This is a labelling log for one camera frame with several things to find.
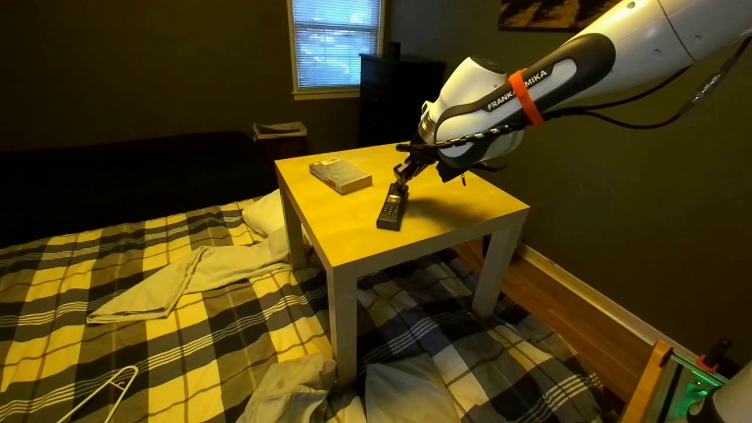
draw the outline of wooden headboard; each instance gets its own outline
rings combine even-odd
[[[271,191],[241,132],[0,153],[0,246]]]

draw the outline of plaid bedspread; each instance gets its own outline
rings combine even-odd
[[[86,326],[86,314],[196,246],[250,245],[243,202],[0,250],[0,420],[236,420],[271,363],[329,354],[326,285],[286,266],[185,293],[165,320]],[[443,251],[360,285],[360,367],[424,353],[463,420],[599,420],[599,384],[552,334],[498,305],[468,312],[474,278]]]

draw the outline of black cable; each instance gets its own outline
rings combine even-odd
[[[615,121],[615,117],[609,117],[609,116],[602,116],[602,113],[593,113],[596,108],[613,108],[613,106],[622,106],[622,103],[629,103],[629,102],[636,102],[636,98],[644,98],[649,94],[656,94],[657,90],[667,88],[670,82],[673,82],[683,71],[673,72],[671,78],[663,79],[660,85],[636,94],[636,96],[626,96],[626,98],[619,98],[619,102],[610,102],[610,103],[596,103],[596,106],[579,106],[579,108],[562,108],[562,111],[552,111],[552,113],[544,113],[544,121],[555,121],[555,117],[565,117],[565,116],[586,116],[586,117],[596,117],[596,121],[604,121],[604,123],[610,123],[615,126],[624,126],[624,129],[657,129],[657,126],[667,126],[671,123],[677,123],[679,117],[683,117],[689,111],[692,111],[724,78],[726,72],[737,63],[737,58],[745,54],[745,49],[750,47],[752,37],[745,37],[743,44],[733,51],[733,57],[729,57],[724,61],[724,65],[711,72],[703,88],[670,117],[660,121],[660,123],[649,123],[649,125],[639,125],[639,123],[622,123],[622,121]]]

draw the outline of wooden bed frame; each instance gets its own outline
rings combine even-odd
[[[463,245],[456,251],[474,270],[484,260],[482,243]],[[656,344],[683,350],[530,246],[516,250],[501,292],[562,334],[582,365],[591,367],[622,403],[629,403]]]

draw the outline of white robot arm segment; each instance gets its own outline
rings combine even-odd
[[[418,137],[440,149],[440,173],[450,179],[511,153],[521,129],[555,108],[667,78],[750,36],[750,0],[622,0],[511,78],[464,58],[422,106]]]

